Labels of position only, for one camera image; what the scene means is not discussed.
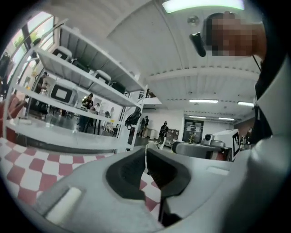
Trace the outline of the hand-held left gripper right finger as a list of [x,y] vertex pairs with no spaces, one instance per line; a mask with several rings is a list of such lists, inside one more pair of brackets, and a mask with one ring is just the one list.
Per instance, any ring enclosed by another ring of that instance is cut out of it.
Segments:
[[147,168],[161,190],[159,220],[150,227],[223,227],[238,190],[239,161],[224,162],[158,149],[146,150]]

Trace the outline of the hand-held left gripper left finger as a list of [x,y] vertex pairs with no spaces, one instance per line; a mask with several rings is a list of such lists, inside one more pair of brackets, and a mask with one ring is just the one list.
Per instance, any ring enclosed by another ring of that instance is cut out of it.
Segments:
[[66,231],[159,231],[140,190],[145,149],[78,166],[44,191],[34,210]]

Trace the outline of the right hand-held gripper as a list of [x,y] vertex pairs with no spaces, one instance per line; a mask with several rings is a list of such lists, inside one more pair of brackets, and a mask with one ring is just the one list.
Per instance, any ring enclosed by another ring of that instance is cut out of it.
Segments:
[[175,142],[172,151],[189,157],[232,162],[240,151],[239,131],[206,134],[200,143]]

